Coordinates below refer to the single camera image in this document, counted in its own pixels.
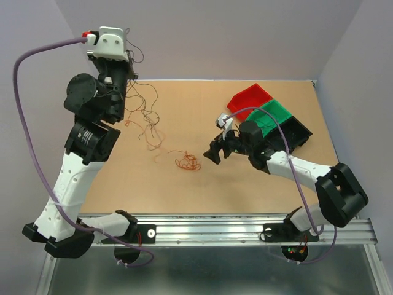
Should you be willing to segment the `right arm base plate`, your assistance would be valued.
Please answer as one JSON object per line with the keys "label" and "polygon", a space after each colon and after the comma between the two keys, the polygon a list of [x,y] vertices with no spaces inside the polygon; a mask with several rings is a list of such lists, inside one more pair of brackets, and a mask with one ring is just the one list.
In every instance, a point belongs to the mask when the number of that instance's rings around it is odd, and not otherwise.
{"label": "right arm base plate", "polygon": [[267,243],[300,243],[318,242],[319,237],[309,231],[301,232],[295,226],[284,223],[268,223],[263,225],[259,239]]}

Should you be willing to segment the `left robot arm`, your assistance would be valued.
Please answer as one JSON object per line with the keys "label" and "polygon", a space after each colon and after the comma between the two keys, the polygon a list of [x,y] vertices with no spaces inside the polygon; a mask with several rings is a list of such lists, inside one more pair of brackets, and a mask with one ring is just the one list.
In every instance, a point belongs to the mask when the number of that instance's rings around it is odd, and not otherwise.
{"label": "left robot arm", "polygon": [[124,210],[82,220],[79,212],[98,172],[108,161],[120,130],[112,125],[124,118],[127,83],[135,77],[126,60],[88,54],[99,75],[74,76],[66,88],[64,108],[74,114],[74,126],[64,145],[58,179],[41,215],[22,230],[33,242],[43,243],[55,258],[79,258],[94,242],[109,235],[130,242],[137,220]]}

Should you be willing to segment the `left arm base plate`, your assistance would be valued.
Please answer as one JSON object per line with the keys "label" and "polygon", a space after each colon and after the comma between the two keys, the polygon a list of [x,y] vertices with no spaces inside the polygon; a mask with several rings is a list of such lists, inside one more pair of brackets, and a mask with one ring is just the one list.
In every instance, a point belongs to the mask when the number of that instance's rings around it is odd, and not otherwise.
{"label": "left arm base plate", "polygon": [[116,239],[134,245],[154,244],[156,239],[155,224],[137,224],[133,226],[111,226],[109,234]]}

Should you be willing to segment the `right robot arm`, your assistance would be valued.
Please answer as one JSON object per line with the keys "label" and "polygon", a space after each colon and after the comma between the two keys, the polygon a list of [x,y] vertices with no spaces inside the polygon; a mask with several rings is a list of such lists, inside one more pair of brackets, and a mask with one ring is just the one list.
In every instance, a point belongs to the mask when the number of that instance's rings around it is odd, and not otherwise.
{"label": "right robot arm", "polygon": [[297,187],[305,186],[317,195],[316,204],[296,208],[283,222],[268,226],[263,231],[265,241],[296,240],[312,227],[320,229],[328,224],[344,228],[368,204],[366,192],[347,165],[316,164],[286,150],[276,150],[263,139],[261,129],[253,121],[241,123],[235,131],[232,118],[223,115],[216,125],[222,133],[210,143],[203,154],[206,158],[220,164],[220,152],[225,158],[232,153],[245,155],[255,169],[292,180]]}

